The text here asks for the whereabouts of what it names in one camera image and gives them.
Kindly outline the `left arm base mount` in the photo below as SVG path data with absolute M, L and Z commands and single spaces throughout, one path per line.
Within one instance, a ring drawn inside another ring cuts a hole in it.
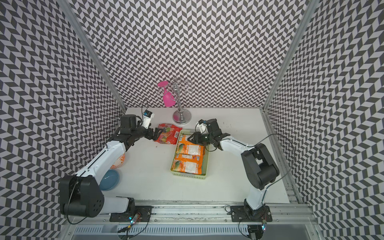
M 153 206 L 136 205 L 134 198 L 128 198 L 129 203 L 125 212 L 110 215 L 110 222 L 133 223 L 149 222 Z

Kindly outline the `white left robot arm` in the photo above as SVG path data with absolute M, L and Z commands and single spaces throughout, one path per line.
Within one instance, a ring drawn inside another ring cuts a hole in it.
M 124 155 L 141 138 L 157 140 L 159 128 L 150 128 L 154 113 L 143 116 L 123 115 L 120 126 L 108 139 L 105 147 L 85 167 L 59 181 L 60 212 L 65 216 L 94 218 L 101 214 L 125 213 L 130 200 L 124 197 L 105 197 L 100 183 L 118 157 Z

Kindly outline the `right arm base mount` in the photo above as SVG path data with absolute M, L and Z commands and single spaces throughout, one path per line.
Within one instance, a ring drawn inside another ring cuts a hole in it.
M 244 201 L 243 205 L 231 205 L 225 207 L 227 213 L 231 216 L 232 222 L 272 222 L 272 213 L 270 211 L 270 207 L 266 204 L 262 204 L 262 206 L 253 210 L 249 204 Z

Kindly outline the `orange candy bag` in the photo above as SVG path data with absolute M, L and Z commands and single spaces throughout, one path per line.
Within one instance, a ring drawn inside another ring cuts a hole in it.
M 181 134 L 176 147 L 177 154 L 192 155 L 192 156 L 203 156 L 205 149 L 203 146 L 193 144 L 188 141 L 188 137 L 191 135 Z
M 171 171 L 201 175 L 203 157 L 198 155 L 175 154 Z

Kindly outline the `light green plastic basket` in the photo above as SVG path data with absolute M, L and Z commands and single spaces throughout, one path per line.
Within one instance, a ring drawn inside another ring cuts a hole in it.
M 180 135 L 181 134 L 192 135 L 193 132 L 191 130 L 181 130 Z M 174 172 L 174 171 L 171 171 L 171 168 L 170 168 L 171 173 L 175 176 L 189 177 L 189 178 L 194 178 L 194 179 L 205 179 L 207 176 L 207 172 L 208 172 L 209 147 L 204 147 L 204 149 L 205 149 L 205 154 L 202 156 L 203 157 L 203 166 L 202 166 L 203 172 L 201 175 Z

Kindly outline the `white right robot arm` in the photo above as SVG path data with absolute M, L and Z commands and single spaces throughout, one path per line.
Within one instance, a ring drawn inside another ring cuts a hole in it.
M 188 137 L 189 142 L 203 147 L 212 145 L 217 150 L 232 153 L 242 160 L 251 184 L 245 206 L 252 211 L 259 210 L 265 203 L 267 187 L 280 175 L 279 167 L 268 148 L 262 143 L 246 144 L 228 133 L 223 133 L 216 119 L 200 120 L 197 127 L 199 131 Z

